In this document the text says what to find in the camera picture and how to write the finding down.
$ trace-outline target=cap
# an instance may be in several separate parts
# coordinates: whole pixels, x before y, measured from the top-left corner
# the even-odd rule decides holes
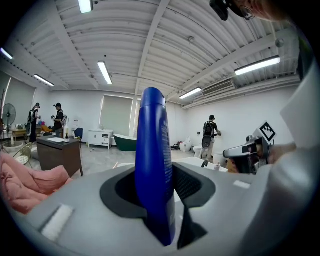
[[[142,94],[140,107],[143,108],[145,106],[157,104],[166,106],[165,97],[162,95],[161,91],[153,87],[145,89]]]
[[[237,5],[234,3],[234,0],[225,0],[226,5],[228,8],[230,8],[236,15],[238,15],[241,18],[244,18],[242,11],[237,7]]]

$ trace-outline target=white tag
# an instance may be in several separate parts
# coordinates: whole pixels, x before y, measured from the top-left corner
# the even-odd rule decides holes
[[[236,181],[233,183],[233,185],[238,186],[238,187],[243,188],[243,189],[249,189],[249,188],[250,188],[250,184],[244,183],[244,182],[242,182],[242,181],[240,181],[240,180],[236,180]]]

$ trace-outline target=standing fan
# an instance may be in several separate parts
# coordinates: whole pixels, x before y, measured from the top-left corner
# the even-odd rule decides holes
[[[9,138],[9,126],[16,120],[16,109],[12,104],[8,103],[4,105],[2,119],[6,125],[6,132]]]

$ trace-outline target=fluorescent light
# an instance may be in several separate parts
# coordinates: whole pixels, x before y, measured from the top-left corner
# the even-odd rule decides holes
[[[80,6],[80,12],[82,14],[89,13],[93,10],[94,6],[92,0],[78,0]]]
[[[202,91],[202,89],[200,87],[197,87],[197,88],[193,89],[192,91],[189,91],[188,93],[180,96],[179,99],[183,100],[184,98],[189,97],[192,94],[195,94],[195,93],[198,93],[198,92],[201,92],[201,91]]]
[[[261,61],[257,61],[250,65],[246,65],[244,67],[238,68],[234,72],[237,76],[240,76],[242,74],[245,74],[254,70],[262,69],[278,63],[280,63],[280,57],[277,55],[277,56],[263,59]]]
[[[49,86],[55,86],[53,83],[47,81],[46,79],[42,78],[41,76],[35,74],[33,77],[35,77],[36,79],[39,79],[40,81],[46,83]]]
[[[11,56],[5,49],[1,48],[0,51],[6,56],[8,57],[10,60],[12,60],[14,57]]]
[[[109,72],[107,70],[107,66],[106,66],[106,63],[104,61],[98,61],[98,66],[101,70],[101,73],[106,81],[106,83],[108,85],[112,85],[112,81],[111,81],[111,78],[110,78],[110,75],[109,75]]]

